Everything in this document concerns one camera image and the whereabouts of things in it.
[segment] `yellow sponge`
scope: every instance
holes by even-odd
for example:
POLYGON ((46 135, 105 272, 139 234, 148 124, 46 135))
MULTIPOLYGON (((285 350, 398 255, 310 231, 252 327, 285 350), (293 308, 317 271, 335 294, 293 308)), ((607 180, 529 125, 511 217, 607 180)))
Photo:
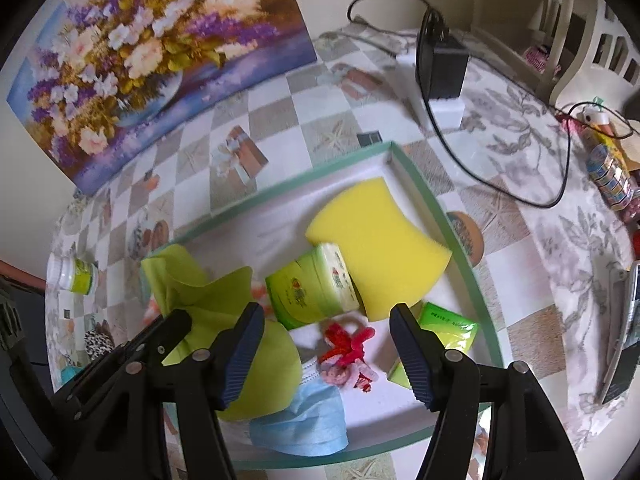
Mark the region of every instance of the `yellow sponge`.
POLYGON ((417 303, 451 257, 405 218, 382 177, 340 193, 305 235, 314 245, 338 244, 370 321, 389 317, 396 303, 417 303))

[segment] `floral painting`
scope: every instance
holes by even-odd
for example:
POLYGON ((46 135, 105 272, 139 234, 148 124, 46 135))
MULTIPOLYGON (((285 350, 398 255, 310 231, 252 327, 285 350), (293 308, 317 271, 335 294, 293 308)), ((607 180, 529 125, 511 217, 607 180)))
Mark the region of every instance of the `floral painting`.
POLYGON ((295 0, 48 0, 44 11, 8 103, 89 195, 181 122, 316 59, 295 0))

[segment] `checkered tablecloth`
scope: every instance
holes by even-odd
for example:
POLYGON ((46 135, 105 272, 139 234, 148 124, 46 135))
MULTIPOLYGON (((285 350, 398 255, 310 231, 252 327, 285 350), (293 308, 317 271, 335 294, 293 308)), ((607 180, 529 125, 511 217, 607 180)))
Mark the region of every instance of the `checkered tablecloth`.
MULTIPOLYGON (((347 30, 398 51, 406 47, 370 30, 347 30)), ((477 40, 465 41, 508 72, 477 40)), ((561 204, 546 211, 520 206, 466 176, 439 139, 418 126, 393 59, 341 36, 314 44, 315 64, 216 104, 140 153, 94 197, 71 203, 53 249, 75 247, 95 260, 100 280, 85 298, 47 293, 54 387, 65 366, 88 362, 88 330, 99 325, 116 344, 140 330, 146 308, 140 260, 149 251, 230 202, 361 146, 394 140, 478 256, 475 271, 504 361, 530 364, 579 449, 623 402, 603 409, 593 396, 604 372, 610 277, 632 259, 626 230, 588 182, 579 143, 561 204)), ((482 177, 534 200, 559 189, 566 137, 543 105, 474 60, 462 97, 462 126, 446 138, 460 156, 473 158, 482 177)))

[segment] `plastic bottle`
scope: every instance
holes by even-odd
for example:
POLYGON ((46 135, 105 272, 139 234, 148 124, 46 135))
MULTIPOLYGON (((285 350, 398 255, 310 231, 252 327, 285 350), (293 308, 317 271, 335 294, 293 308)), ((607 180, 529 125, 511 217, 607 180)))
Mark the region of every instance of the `plastic bottle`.
POLYGON ((88 296, 98 286, 98 269, 94 264, 74 256, 49 255, 47 262, 47 285, 54 290, 69 290, 88 296))

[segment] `tissue packet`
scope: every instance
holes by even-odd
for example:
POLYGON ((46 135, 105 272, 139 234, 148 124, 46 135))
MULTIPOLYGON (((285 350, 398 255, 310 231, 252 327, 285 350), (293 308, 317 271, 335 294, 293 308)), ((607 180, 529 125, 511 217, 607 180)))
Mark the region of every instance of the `tissue packet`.
MULTIPOLYGON (((447 350, 453 348, 460 350, 464 354, 471 348, 478 333, 478 323, 474 323, 466 317, 460 316, 460 314, 450 312, 429 302, 422 307, 418 324, 423 330, 435 332, 447 350)), ((409 384, 409 379, 400 359, 395 362, 387 374, 387 379, 411 389, 411 384, 409 384)))

